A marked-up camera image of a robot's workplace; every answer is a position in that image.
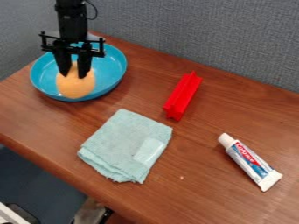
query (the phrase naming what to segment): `teal cloth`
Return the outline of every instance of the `teal cloth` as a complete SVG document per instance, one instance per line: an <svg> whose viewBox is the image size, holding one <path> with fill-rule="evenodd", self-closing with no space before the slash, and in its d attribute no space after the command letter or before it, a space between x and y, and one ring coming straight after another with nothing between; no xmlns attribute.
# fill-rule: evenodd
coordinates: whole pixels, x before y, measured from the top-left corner
<svg viewBox="0 0 299 224"><path fill-rule="evenodd" d="M171 136L171 127L120 109L82 145L79 157L116 182L143 184Z"/></svg>

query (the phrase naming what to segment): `red plastic toy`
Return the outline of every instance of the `red plastic toy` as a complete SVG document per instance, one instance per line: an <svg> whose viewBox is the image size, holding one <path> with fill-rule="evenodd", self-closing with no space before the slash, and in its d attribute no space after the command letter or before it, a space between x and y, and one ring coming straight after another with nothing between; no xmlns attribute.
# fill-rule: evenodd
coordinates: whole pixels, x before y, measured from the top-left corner
<svg viewBox="0 0 299 224"><path fill-rule="evenodd" d="M176 121L182 120L183 113L200 84L202 77L196 76L195 71L192 71L191 74L183 75L180 82L172 91L171 97L163 105L167 118L174 118Z"/></svg>

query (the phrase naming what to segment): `toothpaste cap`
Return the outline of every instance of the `toothpaste cap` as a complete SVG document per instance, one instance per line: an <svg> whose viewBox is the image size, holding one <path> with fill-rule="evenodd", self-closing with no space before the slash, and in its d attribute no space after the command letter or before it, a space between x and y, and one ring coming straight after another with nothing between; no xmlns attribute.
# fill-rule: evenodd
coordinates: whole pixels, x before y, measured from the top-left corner
<svg viewBox="0 0 299 224"><path fill-rule="evenodd" d="M227 133L223 133L219 136L219 142L226 149L230 147L230 145L234 141L235 141L235 139Z"/></svg>

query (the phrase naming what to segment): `wooden table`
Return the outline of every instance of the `wooden table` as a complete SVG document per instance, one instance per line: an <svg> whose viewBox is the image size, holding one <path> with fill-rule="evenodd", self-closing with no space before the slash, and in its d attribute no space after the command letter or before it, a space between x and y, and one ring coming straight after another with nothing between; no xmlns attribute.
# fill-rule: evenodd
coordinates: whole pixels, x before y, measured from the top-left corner
<svg viewBox="0 0 299 224"><path fill-rule="evenodd" d="M138 223L299 223L299 94L106 38L128 60L116 89L92 101L55 101L33 88L28 65L0 83L0 143ZM204 81L175 122L162 107L191 70ZM143 185L114 183L76 155L119 109L174 128ZM268 192L226 154L223 132L284 174Z"/></svg>

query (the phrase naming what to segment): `toothpaste label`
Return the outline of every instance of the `toothpaste label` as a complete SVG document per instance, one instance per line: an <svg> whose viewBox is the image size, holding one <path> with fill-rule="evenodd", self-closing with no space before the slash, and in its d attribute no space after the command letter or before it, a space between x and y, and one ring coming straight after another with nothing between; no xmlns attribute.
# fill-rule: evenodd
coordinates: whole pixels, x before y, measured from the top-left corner
<svg viewBox="0 0 299 224"><path fill-rule="evenodd" d="M256 155L256 153L242 143L236 142L231 149L239 154L243 160L247 162L250 168L255 171L258 176L263 179L268 173L272 171L272 168L267 162Z"/></svg>

